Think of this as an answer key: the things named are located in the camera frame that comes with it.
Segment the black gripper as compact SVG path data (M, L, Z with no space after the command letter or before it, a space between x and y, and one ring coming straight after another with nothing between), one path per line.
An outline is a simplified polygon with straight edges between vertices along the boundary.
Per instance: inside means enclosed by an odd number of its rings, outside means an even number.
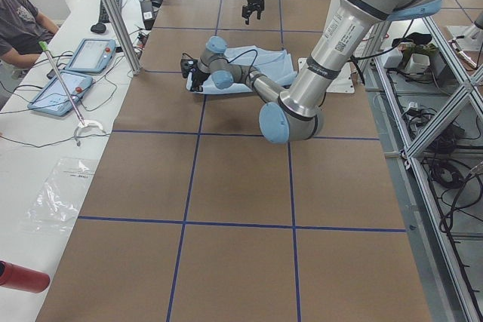
M197 66L194 66L191 71L192 75L192 92L202 92L203 84L208 79L208 73L201 71Z
M257 19L260 20L265 10L264 0L247 0L247 4L242 6L241 16L245 20L245 24L250 24L250 11L257 12Z

